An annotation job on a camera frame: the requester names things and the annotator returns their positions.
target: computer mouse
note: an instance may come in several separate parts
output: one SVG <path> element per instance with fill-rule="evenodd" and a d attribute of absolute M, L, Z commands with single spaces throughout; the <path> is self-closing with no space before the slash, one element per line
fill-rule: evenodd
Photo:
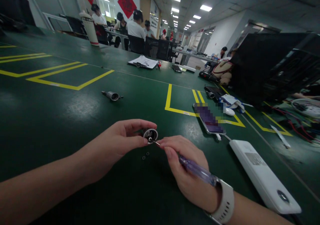
<path fill-rule="evenodd" d="M 226 114 L 229 115 L 229 116 L 234 116 L 235 115 L 234 110 L 232 110 L 231 108 L 227 108 L 227 107 L 226 107 Z"/>

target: green table surface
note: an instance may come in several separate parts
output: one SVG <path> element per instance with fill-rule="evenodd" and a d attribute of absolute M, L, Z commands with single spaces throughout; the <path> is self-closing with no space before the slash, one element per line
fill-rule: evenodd
<path fill-rule="evenodd" d="M 210 171 L 242 195 L 263 204 L 228 141 L 205 133 L 198 118 L 190 116 L 198 91 L 215 116 L 223 116 L 203 90 L 212 85 L 195 73 L 176 73 L 171 63 L 162 69 L 143 69 L 127 62 L 139 55 L 113 47 L 94 47 L 87 40 L 49 30 L 7 32 L 0 37 L 0 57 L 45 53 L 50 57 L 0 62 L 0 71 L 22 74 L 78 61 L 88 65 L 41 78 L 51 85 L 27 80 L 68 67 L 21 77 L 0 74 L 1 150 L 0 181 L 68 156 L 119 120 L 141 118 L 158 125 L 159 137 L 182 135 L 201 149 Z M 110 70 L 114 72 L 80 90 L 80 86 Z M 124 98 L 111 102 L 101 91 Z M 171 90 L 170 109 L 165 109 Z M 231 139 L 249 141 L 302 208 L 304 224 L 320 224 L 319 146 L 295 136 L 261 130 L 274 124 L 255 108 L 237 113 L 243 126 L 223 124 Z M 236 122 L 235 118 L 226 118 Z M 149 152 L 146 160 L 142 156 Z M 100 181 L 85 187 L 37 219 L 34 224 L 212 224 L 204 212 L 180 193 L 165 153 L 150 145 L 124 156 Z"/>

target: phone screen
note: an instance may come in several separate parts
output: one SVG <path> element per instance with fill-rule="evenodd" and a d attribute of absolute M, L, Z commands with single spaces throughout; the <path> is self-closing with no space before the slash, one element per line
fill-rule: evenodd
<path fill-rule="evenodd" d="M 226 133 L 225 130 L 219 126 L 218 121 L 213 116 L 206 103 L 194 103 L 193 107 L 195 113 L 199 115 L 203 125 L 206 127 L 207 133 Z"/>

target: black cap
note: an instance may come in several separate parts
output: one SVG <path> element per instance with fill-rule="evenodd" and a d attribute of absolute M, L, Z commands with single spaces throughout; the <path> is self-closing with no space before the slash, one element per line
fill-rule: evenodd
<path fill-rule="evenodd" d="M 118 14 L 117 14 L 117 19 L 118 19 L 119 21 L 122 21 L 122 20 L 123 20 L 123 14 L 122 14 L 121 12 L 118 12 Z"/>
<path fill-rule="evenodd" d="M 141 20 L 141 22 L 143 22 L 142 11 L 135 9 L 135 10 L 133 11 L 133 19 L 134 19 L 134 20 Z"/>

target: black phone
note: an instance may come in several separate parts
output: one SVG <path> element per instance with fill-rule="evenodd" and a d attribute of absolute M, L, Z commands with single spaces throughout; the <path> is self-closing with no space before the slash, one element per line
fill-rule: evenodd
<path fill-rule="evenodd" d="M 180 67 L 177 66 L 177 65 L 172 65 L 172 69 L 173 69 L 174 71 L 176 71 L 176 72 L 182 72 L 181 69 L 180 69 Z"/>

